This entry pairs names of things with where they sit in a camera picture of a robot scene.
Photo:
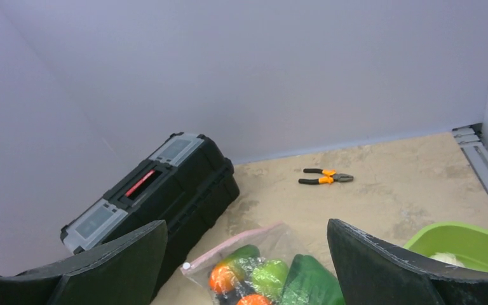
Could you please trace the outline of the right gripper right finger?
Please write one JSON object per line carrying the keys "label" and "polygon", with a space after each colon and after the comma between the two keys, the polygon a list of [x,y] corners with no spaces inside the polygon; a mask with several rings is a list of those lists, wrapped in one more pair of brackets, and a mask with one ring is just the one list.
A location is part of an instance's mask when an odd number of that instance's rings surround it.
{"label": "right gripper right finger", "polygon": [[327,240],[346,304],[488,304],[488,273],[448,265],[330,219]]}

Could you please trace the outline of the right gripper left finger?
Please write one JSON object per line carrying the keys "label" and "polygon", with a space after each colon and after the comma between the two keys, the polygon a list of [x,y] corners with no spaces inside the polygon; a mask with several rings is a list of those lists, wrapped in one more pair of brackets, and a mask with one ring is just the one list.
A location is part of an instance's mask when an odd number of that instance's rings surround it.
{"label": "right gripper left finger", "polygon": [[150,304],[167,243],[163,220],[16,276],[0,276],[0,304]]}

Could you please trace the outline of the clear zip top bag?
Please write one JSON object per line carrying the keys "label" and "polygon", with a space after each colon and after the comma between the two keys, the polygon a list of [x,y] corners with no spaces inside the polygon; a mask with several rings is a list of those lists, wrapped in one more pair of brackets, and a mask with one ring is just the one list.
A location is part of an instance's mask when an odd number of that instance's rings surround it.
{"label": "clear zip top bag", "polygon": [[334,273],[282,222],[237,234],[181,271],[214,304],[345,303]]}

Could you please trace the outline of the green apple toy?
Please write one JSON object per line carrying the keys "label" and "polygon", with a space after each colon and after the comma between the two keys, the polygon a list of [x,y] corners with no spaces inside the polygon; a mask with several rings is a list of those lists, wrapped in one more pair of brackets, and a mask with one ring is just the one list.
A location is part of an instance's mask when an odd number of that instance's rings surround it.
{"label": "green apple toy", "polygon": [[278,259],[269,259],[252,271],[250,281],[257,293],[277,301],[281,297],[288,273],[287,263]]}

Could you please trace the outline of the orange mango toy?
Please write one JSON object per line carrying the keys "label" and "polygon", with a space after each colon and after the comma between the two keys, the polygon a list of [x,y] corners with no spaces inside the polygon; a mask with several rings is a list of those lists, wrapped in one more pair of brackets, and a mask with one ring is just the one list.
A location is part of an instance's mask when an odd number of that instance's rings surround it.
{"label": "orange mango toy", "polygon": [[219,261],[212,269],[209,286],[216,294],[226,294],[251,275],[258,266],[260,250],[255,245],[242,246]]}

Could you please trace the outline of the orange tangerine toy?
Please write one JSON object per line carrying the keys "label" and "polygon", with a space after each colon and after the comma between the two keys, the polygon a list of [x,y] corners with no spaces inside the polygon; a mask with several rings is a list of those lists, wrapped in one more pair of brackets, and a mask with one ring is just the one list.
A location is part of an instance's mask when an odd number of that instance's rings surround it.
{"label": "orange tangerine toy", "polygon": [[261,294],[250,294],[242,297],[236,305],[272,305],[272,301]]}

